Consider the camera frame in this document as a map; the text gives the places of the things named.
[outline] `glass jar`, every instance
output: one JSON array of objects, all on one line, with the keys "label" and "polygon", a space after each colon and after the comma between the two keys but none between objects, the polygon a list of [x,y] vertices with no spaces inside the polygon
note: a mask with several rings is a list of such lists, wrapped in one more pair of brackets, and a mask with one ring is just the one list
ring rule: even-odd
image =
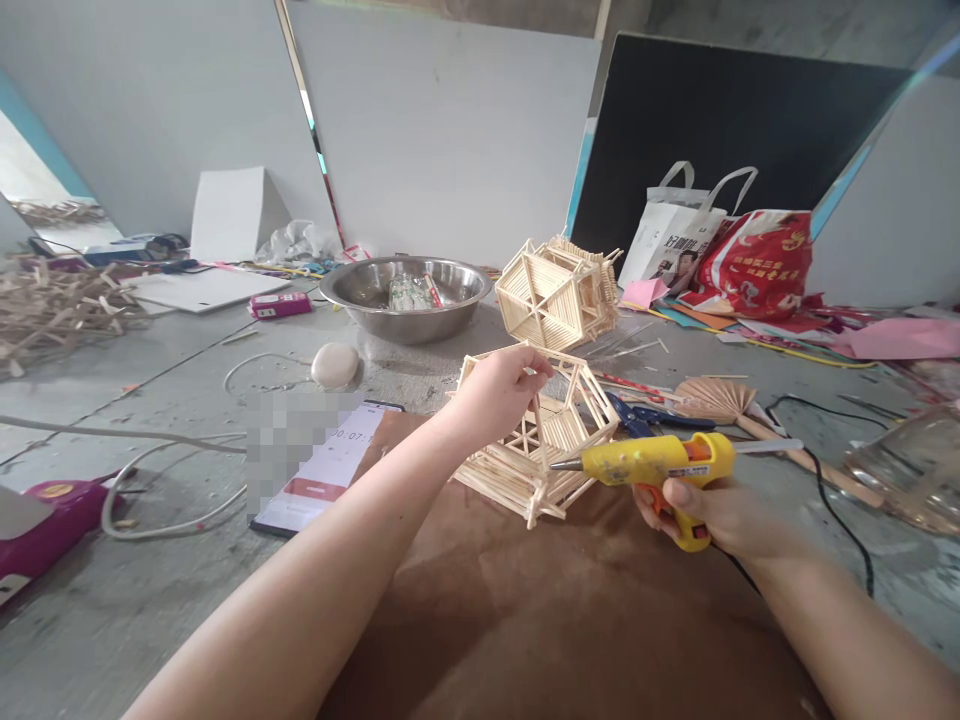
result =
[{"label": "glass jar", "polygon": [[960,400],[930,408],[847,456],[891,514],[930,532],[960,533]]}]

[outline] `hand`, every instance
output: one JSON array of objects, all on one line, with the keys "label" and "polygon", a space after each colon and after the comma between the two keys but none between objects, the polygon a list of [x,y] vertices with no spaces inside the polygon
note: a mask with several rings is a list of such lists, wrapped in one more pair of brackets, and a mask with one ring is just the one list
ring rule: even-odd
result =
[{"label": "hand", "polygon": [[[633,499],[647,525],[672,538],[678,537],[673,517],[653,511],[650,492],[636,485],[632,489]],[[703,520],[714,543],[745,563],[763,564],[804,556],[811,551],[808,541],[797,530],[733,478],[719,478],[703,490],[669,478],[664,483],[663,496],[672,507]]]},{"label": "hand", "polygon": [[[536,371],[527,373],[527,368]],[[517,345],[481,360],[435,422],[468,453],[497,442],[517,429],[554,369],[532,347]]]}]

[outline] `metal bowl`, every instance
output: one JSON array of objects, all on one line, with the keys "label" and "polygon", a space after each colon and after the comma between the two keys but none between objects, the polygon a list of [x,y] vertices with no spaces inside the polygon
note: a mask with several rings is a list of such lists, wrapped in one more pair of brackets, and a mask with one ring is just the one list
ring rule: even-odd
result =
[{"label": "metal bowl", "polygon": [[[443,307],[390,310],[390,280],[403,273],[414,277],[429,273]],[[345,307],[360,327],[401,345],[419,345],[456,335],[469,324],[477,305],[492,288],[487,274],[472,265],[404,255],[344,265],[320,281],[323,296]]]}]

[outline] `white ball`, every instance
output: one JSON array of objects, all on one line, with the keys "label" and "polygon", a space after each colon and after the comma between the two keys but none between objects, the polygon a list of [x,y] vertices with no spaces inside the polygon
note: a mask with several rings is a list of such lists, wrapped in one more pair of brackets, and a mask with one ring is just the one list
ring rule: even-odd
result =
[{"label": "white ball", "polygon": [[310,365],[310,377],[325,388],[343,387],[357,373],[360,355],[349,345],[327,343],[317,351]]}]

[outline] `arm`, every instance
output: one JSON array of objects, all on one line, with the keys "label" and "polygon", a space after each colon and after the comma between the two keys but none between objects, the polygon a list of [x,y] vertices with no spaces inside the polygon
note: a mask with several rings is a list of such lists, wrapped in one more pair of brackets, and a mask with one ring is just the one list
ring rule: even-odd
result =
[{"label": "arm", "polygon": [[[752,492],[671,479],[664,495],[741,561],[838,720],[960,717],[953,673]],[[656,516],[642,491],[634,497],[651,527],[675,535],[672,518]]]},{"label": "arm", "polygon": [[552,375],[528,347],[477,365],[388,462],[227,598],[124,717],[315,717],[440,488],[468,455],[516,428]]}]

